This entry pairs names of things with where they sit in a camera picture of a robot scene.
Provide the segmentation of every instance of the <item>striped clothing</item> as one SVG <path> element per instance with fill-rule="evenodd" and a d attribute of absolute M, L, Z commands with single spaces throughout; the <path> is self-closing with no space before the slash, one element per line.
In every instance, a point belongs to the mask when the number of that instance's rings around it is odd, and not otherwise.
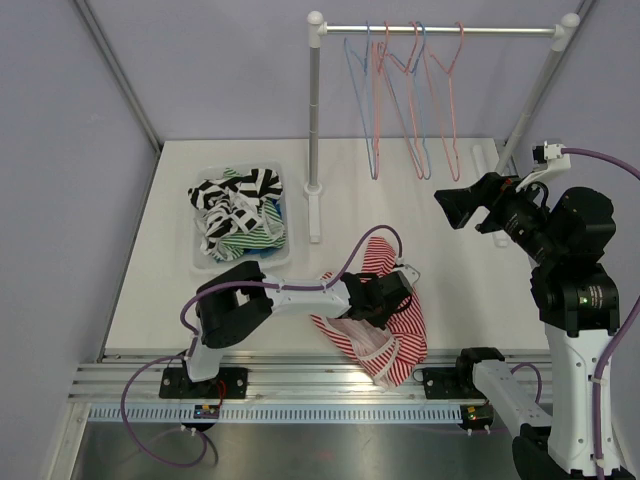
<path fill-rule="evenodd" d="M 391 273 L 395 258 L 396 252 L 384 238 L 373 237 L 367 245 L 362 272 L 378 276 Z M 426 329 L 415 290 L 409 308 L 392 315 L 385 330 L 364 320 L 317 315 L 311 319 L 347 357 L 362 365 L 376 385 L 385 388 L 402 384 L 427 356 Z"/>
<path fill-rule="evenodd" d="M 278 174 L 254 168 L 242 175 L 226 168 L 222 178 L 205 180 L 187 192 L 199 211 L 200 250 L 218 261 L 231 261 L 247 250 L 282 248 L 286 232 L 275 202 L 282 196 Z"/>

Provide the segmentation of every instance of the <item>white table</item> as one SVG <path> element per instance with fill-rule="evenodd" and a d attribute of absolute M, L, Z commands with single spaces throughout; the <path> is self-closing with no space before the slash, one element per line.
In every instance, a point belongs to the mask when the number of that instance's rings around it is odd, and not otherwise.
<path fill-rule="evenodd" d="M 383 139 L 380 180 L 368 172 L 361 139 L 320 141 L 323 241 L 308 241 L 307 202 L 302 187 L 307 170 L 307 140 L 169 141 L 150 192 L 133 254 L 106 343 L 107 352 L 140 349 L 180 351 L 189 332 L 178 314 L 195 290 L 210 277 L 190 271 L 192 207 L 186 195 L 198 171 L 216 165 L 238 166 L 278 160 L 286 170 L 294 221 L 292 261 L 270 270 L 285 278 L 315 278 L 337 270 L 359 237 L 386 223 L 400 233 L 404 259 L 422 276 L 422 303 L 431 352 L 470 346 L 505 350 L 547 349 L 538 311 L 529 292 L 530 263 L 513 243 L 494 245 L 473 225 L 453 230 L 433 194 L 477 180 L 471 149 L 481 145 L 490 164 L 497 162 L 491 139 L 459 139 L 461 180 L 453 182 L 439 139 L 428 142 L 434 166 L 429 181 L 416 178 L 401 139 Z M 393 241 L 388 233 L 383 236 Z M 356 257 L 351 271 L 362 263 Z M 196 322 L 193 312 L 190 321 Z M 331 354 L 337 349 L 307 316 L 272 317 L 235 352 Z"/>

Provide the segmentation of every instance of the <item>white post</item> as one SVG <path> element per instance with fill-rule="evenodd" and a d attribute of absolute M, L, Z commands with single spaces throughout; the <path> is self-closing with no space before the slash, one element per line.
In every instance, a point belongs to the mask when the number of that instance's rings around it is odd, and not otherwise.
<path fill-rule="evenodd" d="M 324 17 L 320 12 L 311 12 L 307 16 L 309 24 L 309 181 L 304 193 L 309 201 L 309 241 L 320 243 L 320 194 L 322 185 L 318 180 L 318 103 L 320 99 L 320 29 L 324 26 Z"/>

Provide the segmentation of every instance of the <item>clothes hanger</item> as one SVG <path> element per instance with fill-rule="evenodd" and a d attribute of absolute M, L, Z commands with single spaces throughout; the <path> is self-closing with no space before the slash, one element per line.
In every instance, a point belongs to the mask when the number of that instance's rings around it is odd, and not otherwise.
<path fill-rule="evenodd" d="M 422 27 L 422 30 L 423 30 L 422 47 L 420 48 L 420 51 L 418 52 L 418 55 L 416 57 L 416 61 L 412 67 L 411 62 L 413 59 L 413 55 L 415 53 L 416 46 L 418 44 L 419 36 L 418 36 L 418 27 L 416 25 L 416 22 L 411 22 L 411 24 L 413 25 L 413 28 L 415 31 L 416 40 L 414 42 L 411 55 L 407 60 L 407 64 L 405 65 L 404 63 L 402 63 L 400 59 L 398 59 L 398 57 L 393 53 L 390 53 L 389 55 L 391 56 L 391 59 L 394 62 L 394 64 L 405 74 L 406 81 L 407 81 L 407 96 L 409 100 L 409 112 L 411 114 L 411 123 L 413 126 L 413 151 L 414 151 L 414 154 L 420 160 L 420 169 L 422 174 L 422 175 L 418 175 L 418 178 L 429 180 L 431 178 L 431 159 L 429 158 L 429 152 L 427 151 L 427 146 L 426 146 L 426 126 L 425 126 L 424 116 L 422 112 L 422 102 L 420 101 L 420 97 L 416 95 L 416 92 L 419 92 L 419 89 L 417 88 L 417 85 L 416 85 L 418 64 L 420 63 L 420 56 L 422 55 L 422 52 L 424 51 L 424 48 L 426 46 L 426 37 L 424 36 L 424 27 Z M 422 144 L 421 145 L 418 144 L 418 128 L 416 126 L 416 113 L 415 113 L 416 108 L 414 107 L 414 101 L 413 101 L 414 96 L 418 97 L 418 111 L 420 114 L 420 123 L 422 125 Z M 428 175 L 425 171 L 425 159 L 426 159 L 426 163 L 429 165 Z"/>
<path fill-rule="evenodd" d="M 380 72 L 383 68 L 384 56 L 387 54 L 387 45 L 389 43 L 389 26 L 385 22 L 387 30 L 384 37 L 384 49 L 382 59 L 380 58 L 380 42 L 371 44 L 371 65 L 375 71 L 371 75 L 371 84 L 373 90 L 373 152 L 375 155 L 376 165 L 380 165 Z"/>
<path fill-rule="evenodd" d="M 458 50 L 456 51 L 449 68 L 446 68 L 440 59 L 431 51 L 429 44 L 427 44 L 427 51 L 429 52 L 429 56 L 432 57 L 440 66 L 442 71 L 447 74 L 449 79 L 449 105 L 451 107 L 451 125 L 453 128 L 453 151 L 456 156 L 456 169 L 457 173 L 454 172 L 453 164 L 451 162 L 451 156 L 449 155 L 449 148 L 447 147 L 447 142 L 444 138 L 444 120 L 442 118 L 442 113 L 440 111 L 440 102 L 438 101 L 437 95 L 435 94 L 435 89 L 433 86 L 433 80 L 431 78 L 431 72 L 429 70 L 429 64 L 427 58 L 425 58 L 424 50 L 422 51 L 422 63 L 424 63 L 424 69 L 427 74 L 427 82 L 429 83 L 429 92 L 431 93 L 431 99 L 433 101 L 435 110 L 436 110 L 436 118 L 438 119 L 438 125 L 440 127 L 440 138 L 442 139 L 442 145 L 444 146 L 444 151 L 447 156 L 447 161 L 449 162 L 449 170 L 451 171 L 451 176 L 453 177 L 453 181 L 457 182 L 460 180 L 460 155 L 458 154 L 457 148 L 457 139 L 458 133 L 456 130 L 456 111 L 454 106 L 454 95 L 453 95 L 453 70 L 456 66 L 456 61 L 458 60 L 458 55 L 460 55 L 460 51 L 462 50 L 462 46 L 464 44 L 464 26 L 461 22 L 456 22 L 456 25 L 460 27 L 460 45 L 458 45 Z"/>
<path fill-rule="evenodd" d="M 347 59 L 347 65 L 349 66 L 349 75 L 351 76 L 351 83 L 353 84 L 353 90 L 356 94 L 356 100 L 358 102 L 358 110 L 360 111 L 360 120 L 362 121 L 362 129 L 364 130 L 364 138 L 367 144 L 367 157 L 369 159 L 369 172 L 371 173 L 371 178 L 373 180 L 378 179 L 379 172 L 379 159 L 373 153 L 373 136 L 369 139 L 369 132 L 371 132 L 371 128 L 373 126 L 373 94 L 371 92 L 372 86 L 368 82 L 369 76 L 369 42 L 371 40 L 371 30 L 369 29 L 369 22 L 367 22 L 367 46 L 364 53 L 364 59 L 362 59 L 354 50 L 351 48 L 351 43 L 347 37 L 344 37 L 344 55 Z M 364 117 L 364 110 L 362 108 L 362 101 L 360 99 L 360 93 L 358 92 L 358 86 L 356 84 L 356 78 L 353 73 L 353 67 L 351 65 L 350 57 L 356 59 L 356 61 L 360 64 L 364 72 L 364 84 L 365 91 L 367 97 L 367 113 L 369 114 L 369 129 L 367 129 L 367 122 Z"/>
<path fill-rule="evenodd" d="M 385 39 L 385 45 L 384 45 L 384 49 L 382 51 L 382 53 L 380 53 L 380 44 L 378 44 L 378 48 L 377 48 L 377 54 L 379 57 L 379 65 L 380 68 L 378 70 L 379 75 L 381 74 L 382 77 L 385 80 L 385 83 L 387 85 L 387 90 L 389 91 L 389 95 L 391 96 L 391 99 L 393 100 L 393 104 L 394 104 L 394 108 L 396 111 L 396 116 L 398 118 L 398 122 L 400 123 L 400 127 L 402 128 L 402 134 L 404 137 L 404 141 L 405 144 L 407 146 L 407 150 L 409 151 L 409 156 L 411 157 L 411 161 L 413 162 L 413 166 L 416 170 L 416 175 L 418 176 L 419 179 L 424 178 L 424 164 L 423 164 L 423 159 L 419 156 L 416 155 L 416 152 L 413 149 L 413 146 L 411 145 L 411 141 L 409 140 L 409 135 L 407 133 L 407 128 L 405 126 L 404 123 L 404 119 L 402 118 L 402 111 L 400 110 L 400 105 L 398 104 L 398 98 L 396 96 L 395 93 L 395 89 L 393 88 L 393 83 L 391 81 L 391 78 L 389 77 L 389 73 L 387 72 L 387 69 L 385 67 L 385 63 L 384 60 L 386 57 L 389 57 L 392 59 L 393 63 L 405 74 L 407 81 L 409 82 L 409 76 L 408 76 L 408 72 L 409 69 L 411 67 L 411 62 L 413 59 L 413 55 L 415 54 L 417 45 L 418 45 L 418 35 L 417 35 L 417 27 L 416 27 L 416 40 L 414 42 L 413 45 L 413 49 L 411 50 L 411 55 L 409 56 L 409 60 L 407 62 L 407 64 L 405 65 L 404 63 L 402 63 L 401 60 L 398 59 L 398 57 L 396 55 L 393 55 L 391 53 L 388 53 L 388 37 L 389 37 L 389 26 L 387 24 L 387 22 L 385 22 L 385 27 L 387 28 L 386 31 L 386 39 Z"/>
<path fill-rule="evenodd" d="M 431 157 L 429 156 L 429 151 L 427 150 L 427 124 L 424 120 L 424 115 L 422 113 L 423 111 L 422 104 L 425 102 L 423 102 L 422 100 L 422 94 L 420 93 L 420 89 L 418 88 L 418 85 L 416 82 L 416 78 L 418 74 L 418 64 L 420 63 L 422 52 L 424 52 L 424 47 L 426 46 L 426 43 L 427 43 L 427 35 L 426 35 L 426 30 L 424 28 L 424 25 L 422 25 L 422 23 L 420 22 L 416 22 L 416 23 L 420 25 L 420 28 L 422 28 L 422 47 L 418 52 L 418 56 L 416 57 L 416 63 L 413 65 L 413 68 L 410 70 L 410 73 L 412 74 L 411 80 L 413 83 L 413 92 L 415 93 L 418 99 L 418 111 L 420 112 L 420 124 L 422 125 L 422 142 L 421 142 L 422 151 L 424 152 L 425 159 L 427 160 L 427 165 L 429 166 L 429 174 L 427 175 L 425 173 L 424 180 L 429 180 L 431 178 L 432 168 L 431 168 Z"/>

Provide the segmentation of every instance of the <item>clothes rack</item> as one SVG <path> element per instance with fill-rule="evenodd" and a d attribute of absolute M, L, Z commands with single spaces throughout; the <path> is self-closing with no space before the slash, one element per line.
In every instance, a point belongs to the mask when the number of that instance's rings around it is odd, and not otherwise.
<path fill-rule="evenodd" d="M 336 25 L 325 22 L 320 12 L 313 11 L 307 16 L 309 29 L 310 77 L 309 77 L 309 180 L 305 184 L 304 192 L 309 201 L 309 241 L 320 243 L 322 232 L 320 226 L 320 195 L 322 184 L 318 179 L 318 110 L 320 102 L 320 47 L 322 37 L 327 35 L 415 35 L 415 28 L 407 25 Z M 507 144 L 500 154 L 500 161 L 496 166 L 497 172 L 502 172 L 507 161 L 515 150 L 520 138 L 524 134 L 533 109 L 538 104 L 546 86 L 556 67 L 560 63 L 567 45 L 571 41 L 580 24 L 580 17 L 575 13 L 564 15 L 560 24 L 552 27 L 464 27 L 465 36 L 517 36 L 543 37 L 553 40 L 547 58 L 525 102 L 520 118 L 511 133 Z M 430 35 L 460 34 L 460 28 L 425 26 Z"/>

